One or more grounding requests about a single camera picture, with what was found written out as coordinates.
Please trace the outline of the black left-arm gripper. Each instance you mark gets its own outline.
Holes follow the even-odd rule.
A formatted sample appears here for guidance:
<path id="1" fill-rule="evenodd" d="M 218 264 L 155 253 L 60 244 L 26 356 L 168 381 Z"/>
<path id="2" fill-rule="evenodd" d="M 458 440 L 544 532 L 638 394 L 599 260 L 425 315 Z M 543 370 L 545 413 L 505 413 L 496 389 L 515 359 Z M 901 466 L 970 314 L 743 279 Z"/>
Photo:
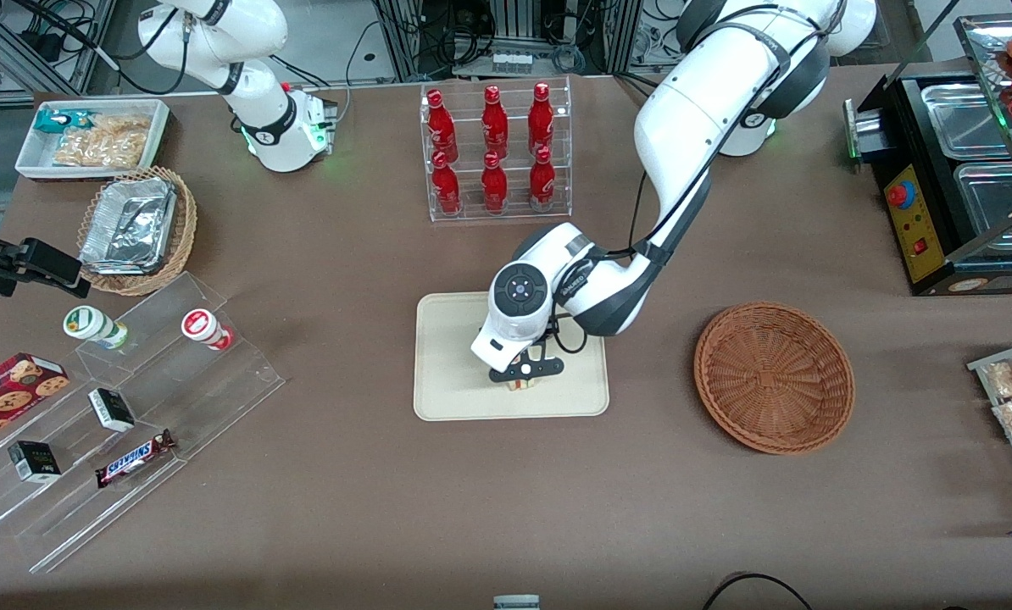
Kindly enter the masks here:
<path id="1" fill-rule="evenodd" d="M 489 379 L 493 383 L 510 383 L 513 381 L 531 381 L 541 377 L 553 377 L 564 371 L 561 358 L 533 359 L 530 356 L 518 356 L 504 371 L 491 369 Z"/>

